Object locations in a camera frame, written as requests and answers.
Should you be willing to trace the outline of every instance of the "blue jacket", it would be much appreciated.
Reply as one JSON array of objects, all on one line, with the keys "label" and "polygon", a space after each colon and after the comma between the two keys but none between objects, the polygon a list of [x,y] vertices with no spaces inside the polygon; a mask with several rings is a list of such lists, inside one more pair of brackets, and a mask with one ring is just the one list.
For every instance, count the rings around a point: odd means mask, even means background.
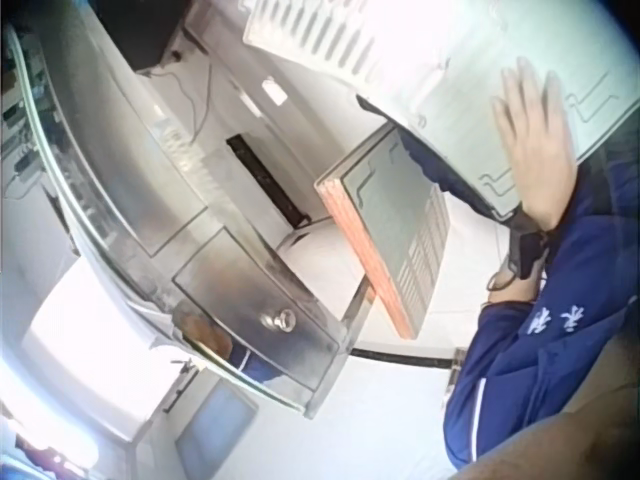
[{"label": "blue jacket", "polygon": [[480,313],[445,415],[457,468],[560,412],[625,320],[638,322],[637,140],[626,147],[605,169],[613,214],[593,213],[593,191],[580,177],[535,303]]}]

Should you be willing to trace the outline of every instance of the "black cable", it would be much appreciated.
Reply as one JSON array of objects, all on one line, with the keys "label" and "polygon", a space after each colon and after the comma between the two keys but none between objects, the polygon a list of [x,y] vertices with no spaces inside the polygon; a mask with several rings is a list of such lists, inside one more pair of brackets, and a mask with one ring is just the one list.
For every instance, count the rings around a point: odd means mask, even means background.
[{"label": "black cable", "polygon": [[14,202],[17,202],[18,200],[22,200],[24,197],[26,197],[27,195],[29,195],[29,193],[31,192],[31,190],[33,190],[35,188],[36,185],[40,184],[40,180],[42,179],[42,175],[44,174],[44,172],[40,171],[40,175],[38,175],[38,179],[35,180],[30,186],[29,188],[27,188],[27,191],[24,192],[22,195],[20,195],[19,197],[7,197],[6,195],[3,197],[5,200],[12,200]]},{"label": "black cable", "polygon": [[182,92],[182,94],[185,96],[185,98],[187,100],[189,100],[189,103],[191,104],[191,131],[195,133],[196,130],[196,103],[193,101],[193,98],[191,98],[191,95],[189,95],[187,93],[187,91],[184,88],[184,85],[182,85],[182,81],[180,80],[180,77],[178,75],[176,75],[173,72],[167,72],[167,73],[150,73],[149,74],[152,77],[173,77],[176,82],[178,82],[178,88],[180,89],[180,91]]},{"label": "black cable", "polygon": [[415,357],[412,355],[375,352],[361,348],[354,348],[349,355],[352,357],[366,358],[368,360],[376,360],[378,362],[397,363],[413,367],[439,368],[442,370],[451,370],[453,367],[453,359],[451,358]]},{"label": "black cable", "polygon": [[15,182],[17,179],[18,179],[18,174],[17,174],[17,173],[14,173],[14,174],[13,174],[13,176],[12,176],[12,177],[9,179],[9,181],[7,182],[7,184],[4,186],[4,189],[3,189],[3,190],[6,192],[6,191],[9,189],[9,187],[11,186],[11,184],[12,184],[13,182]]},{"label": "black cable", "polygon": [[211,108],[211,75],[212,73],[213,73],[213,63],[211,63],[211,60],[209,60],[209,73],[207,74],[207,106],[204,111],[204,116],[202,117],[202,121],[200,122],[200,126],[198,127],[198,130],[194,132],[193,138],[191,138],[191,142],[189,142],[189,145],[193,145],[194,142],[198,139],[198,135],[200,135],[200,132],[202,132],[202,129],[204,128],[204,124],[207,121],[207,117],[209,116],[209,109]]}]

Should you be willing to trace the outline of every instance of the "wrist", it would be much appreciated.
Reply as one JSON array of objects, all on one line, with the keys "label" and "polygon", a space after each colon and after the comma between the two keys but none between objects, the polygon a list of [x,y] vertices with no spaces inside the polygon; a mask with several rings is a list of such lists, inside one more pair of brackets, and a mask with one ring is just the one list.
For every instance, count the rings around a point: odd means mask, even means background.
[{"label": "wrist", "polygon": [[555,230],[560,224],[560,219],[562,218],[562,215],[537,213],[534,209],[527,207],[524,204],[522,205],[522,210],[536,222],[540,230],[543,232]]}]

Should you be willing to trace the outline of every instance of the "black wristband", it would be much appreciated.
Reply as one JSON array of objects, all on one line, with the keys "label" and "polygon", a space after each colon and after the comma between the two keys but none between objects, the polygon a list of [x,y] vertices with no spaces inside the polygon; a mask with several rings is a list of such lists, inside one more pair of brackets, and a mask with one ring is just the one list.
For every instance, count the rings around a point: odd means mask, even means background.
[{"label": "black wristband", "polygon": [[548,233],[519,205],[509,224],[509,270],[514,277],[526,279],[533,272],[533,265],[542,258],[548,244]]}]

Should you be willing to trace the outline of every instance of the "metal panel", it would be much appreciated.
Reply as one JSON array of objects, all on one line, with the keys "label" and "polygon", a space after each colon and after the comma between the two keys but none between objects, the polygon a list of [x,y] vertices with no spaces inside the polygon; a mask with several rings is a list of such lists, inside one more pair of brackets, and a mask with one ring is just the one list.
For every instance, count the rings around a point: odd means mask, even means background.
[{"label": "metal panel", "polygon": [[[309,388],[318,387],[338,344],[284,294],[227,230],[195,255],[175,283],[200,308],[292,378]],[[263,324],[286,310],[295,318],[290,331]]]},{"label": "metal panel", "polygon": [[203,202],[132,108],[80,17],[42,15],[38,34],[58,107],[88,170],[154,255],[205,208]]}]

